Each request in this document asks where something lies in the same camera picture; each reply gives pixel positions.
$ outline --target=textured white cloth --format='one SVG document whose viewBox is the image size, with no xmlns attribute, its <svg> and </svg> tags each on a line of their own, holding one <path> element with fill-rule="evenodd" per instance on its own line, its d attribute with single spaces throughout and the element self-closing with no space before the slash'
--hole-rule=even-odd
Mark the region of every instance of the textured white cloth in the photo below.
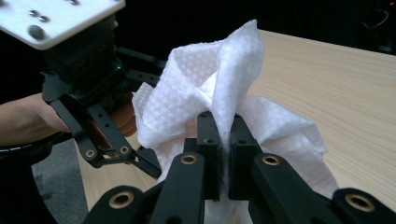
<svg viewBox="0 0 396 224">
<path fill-rule="evenodd" d="M 196 137 L 196 117 L 211 111 L 224 146 L 228 174 L 229 137 L 235 113 L 258 143 L 282 156 L 305 182 L 327 197 L 338 189 L 322 161 L 326 152 L 314 122 L 264 97 L 247 97 L 262 69 L 264 47 L 257 22 L 249 21 L 227 38 L 173 49 L 155 89 L 143 84 L 134 96 L 138 141 L 156 151 L 166 178 L 185 138 Z M 227 198 L 225 175 L 219 202 L 205 202 L 205 223 L 251 223 L 247 202 Z"/>
</svg>

